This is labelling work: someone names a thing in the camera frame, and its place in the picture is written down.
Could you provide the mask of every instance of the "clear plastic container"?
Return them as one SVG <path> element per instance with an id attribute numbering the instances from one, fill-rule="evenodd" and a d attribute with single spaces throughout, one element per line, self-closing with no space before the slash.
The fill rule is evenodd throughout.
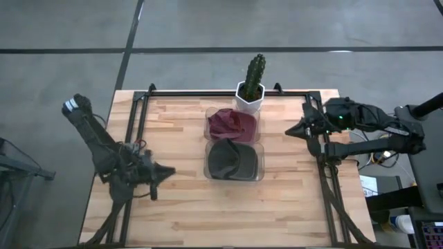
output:
<path id="1" fill-rule="evenodd" d="M 228 162 L 229 164 L 235 164 L 235 172 L 230 173 L 228 178 L 214 178 L 210 172 L 210 162 L 209 159 L 211 157 L 211 151 L 213 150 L 214 145 L 216 145 L 218 141 L 209 141 L 206 144 L 206 152 L 205 152 L 205 166 L 204 166 L 204 175 L 209 179 L 217 179 L 219 181 L 260 181 L 264 176 L 264 148 L 260 143 L 246 144 L 243 142 L 234 142 L 235 145 L 239 147 L 243 147 L 243 149 L 239 149 L 239 164 L 233 163 L 231 160 Z M 245 151 L 245 147 L 249 149 L 253 149 L 256 154 L 255 160 L 251 160 L 251 151 Z M 242 160 L 242 156 L 248 154 L 247 160 Z"/>
<path id="2" fill-rule="evenodd" d="M 209 133 L 209 121 L 208 121 L 208 118 L 211 117 L 212 115 L 216 114 L 219 110 L 220 109 L 217 109 L 215 107 L 210 107 L 210 108 L 208 108 L 206 110 L 204 137 L 206 139 L 208 139 L 208 140 L 211 140 L 211 141 L 219 140 L 219 138 L 215 138 L 215 137 L 212 137 L 210 135 L 210 133 Z M 249 138 L 249 139 L 246 139 L 246 140 L 236 140 L 234 138 L 234 139 L 232 139 L 232 141 L 235 141 L 235 142 L 245 142 L 245 143 L 249 143 L 249 144 L 257 142 L 260 139 L 260 112 L 257 111 L 254 114 L 248 114 L 248 113 L 244 113 L 244 114 L 254 117 L 254 119 L 255 119 L 255 132 L 253 133 L 252 137 Z"/>

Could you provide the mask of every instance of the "potted cactus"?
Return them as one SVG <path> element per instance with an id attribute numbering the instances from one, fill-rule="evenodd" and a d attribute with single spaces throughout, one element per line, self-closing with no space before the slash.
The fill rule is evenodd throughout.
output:
<path id="1" fill-rule="evenodd" d="M 265 64 L 262 54 L 255 56 L 249 63 L 246 80 L 238 83 L 235 100 L 240 111 L 253 114 L 260 110 L 264 99 L 264 86 L 260 82 Z"/>

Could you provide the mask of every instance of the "black metal frame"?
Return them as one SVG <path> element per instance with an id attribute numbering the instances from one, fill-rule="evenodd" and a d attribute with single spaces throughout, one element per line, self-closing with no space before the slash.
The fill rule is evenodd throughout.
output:
<path id="1" fill-rule="evenodd" d="M 131 111 L 129 113 L 129 121 L 125 136 L 125 142 L 131 142 L 132 140 L 132 131 L 134 127 L 134 121 L 136 119 L 136 110 L 138 103 L 142 100 L 142 109 L 141 109 L 141 116 L 140 121 L 138 124 L 138 131 L 136 135 L 136 140 L 143 138 L 143 128 L 145 125 L 145 119 L 147 115 L 147 106 L 149 102 L 150 97 L 192 97 L 192 96 L 199 96 L 199 97 L 234 97 L 235 91 L 156 91 L 156 87 L 151 84 L 148 91 L 135 91 L 133 98 L 132 98 L 132 105 L 131 105 Z M 305 101 L 307 103 L 311 104 L 311 101 L 314 101 L 318 110 L 323 112 L 323 104 L 321 101 L 321 95 L 319 91 L 283 91 L 280 84 L 276 83 L 274 86 L 274 89 L 271 91 L 265 91 L 265 96 L 281 96 L 281 97 L 304 97 Z M 329 136 L 325 134 L 323 136 L 323 139 L 325 142 L 329 142 Z M 331 244 L 336 245 L 338 242 L 337 238 L 337 232 L 334 225 L 334 217 L 332 215 L 332 204 L 331 202 L 325 198 L 325 188 L 329 185 L 327 184 L 327 177 L 325 173 L 325 166 L 319 158 L 317 158 L 317 166 L 318 166 L 318 175 L 320 178 L 320 184 L 323 194 L 323 201 L 325 205 L 325 213 L 326 213 L 326 219 L 327 219 L 327 225 L 329 229 L 329 236 L 331 238 Z M 341 190 L 340 190 L 340 184 L 338 181 L 338 176 L 334 173 L 334 170 L 330 168 L 331 173 L 331 179 L 332 179 L 332 187 L 333 187 L 333 193 L 337 199 L 337 201 L 340 203 L 340 205 L 343 207 L 343 199 L 341 196 Z M 101 244 L 101 246 L 104 246 L 106 248 L 121 248 L 124 247 L 126 244 L 126 238 L 127 238 L 127 230 L 129 227 L 129 219 L 131 215 L 131 206 L 132 201 L 128 201 L 125 204 L 125 211 L 123 214 L 123 222 L 122 222 L 122 228 L 120 232 L 120 238 L 118 242 L 114 242 L 114 231 L 115 231 L 115 224 L 111 227 L 111 229 L 108 231 L 107 238 L 104 244 Z M 343 242 L 344 243 L 351 243 L 350 240 L 350 233 L 349 230 L 345 224 L 344 221 L 341 220 L 341 229 L 343 231 Z"/>

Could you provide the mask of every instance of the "wooden table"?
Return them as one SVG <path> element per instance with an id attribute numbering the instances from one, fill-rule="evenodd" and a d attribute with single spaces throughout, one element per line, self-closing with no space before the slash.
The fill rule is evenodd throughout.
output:
<path id="1" fill-rule="evenodd" d="M 338 96 L 335 89 L 320 91 L 323 102 Z M 125 139 L 133 92 L 116 91 L 107 128 L 116 141 Z M 330 246 L 316 159 L 304 140 L 284 135 L 302 116 L 303 102 L 297 97 L 264 99 L 259 143 L 265 175 L 245 183 L 214 181 L 203 173 L 205 110 L 233 108 L 233 98 L 151 97 L 143 139 L 155 160 L 177 173 L 161 183 L 157 201 L 133 200 L 127 246 Z M 331 139 L 350 141 L 347 133 Z M 338 175 L 345 209 L 375 241 L 355 163 L 343 161 Z M 109 214 L 108 191 L 108 185 L 94 179 L 80 242 L 92 237 Z M 147 191 L 144 185 L 135 194 Z M 334 218 L 342 241 L 335 211 Z"/>

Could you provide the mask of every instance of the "cactus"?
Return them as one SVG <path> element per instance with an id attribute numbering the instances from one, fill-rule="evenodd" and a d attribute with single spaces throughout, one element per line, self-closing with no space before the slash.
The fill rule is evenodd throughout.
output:
<path id="1" fill-rule="evenodd" d="M 244 81 L 243 93 L 242 96 L 244 100 L 247 102 L 252 102 L 257 100 L 258 89 L 263 72 L 264 65 L 266 64 L 266 60 L 262 54 L 258 54 L 251 60 L 248 66 L 248 73 L 246 74 L 246 80 Z"/>

